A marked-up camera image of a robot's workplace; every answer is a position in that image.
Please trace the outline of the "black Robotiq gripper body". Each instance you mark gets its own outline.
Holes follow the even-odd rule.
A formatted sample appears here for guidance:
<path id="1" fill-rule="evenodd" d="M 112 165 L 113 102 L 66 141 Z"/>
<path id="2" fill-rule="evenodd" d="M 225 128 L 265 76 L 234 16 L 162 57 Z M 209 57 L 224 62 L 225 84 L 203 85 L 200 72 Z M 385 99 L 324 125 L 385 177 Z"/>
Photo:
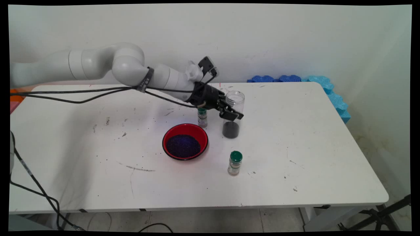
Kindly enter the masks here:
<path id="1" fill-rule="evenodd" d="M 211 85 L 204 85 L 204 82 L 194 83 L 194 92 L 189 97 L 189 103 L 204 109 L 217 109 L 217 99 L 219 94 L 225 94 Z"/>

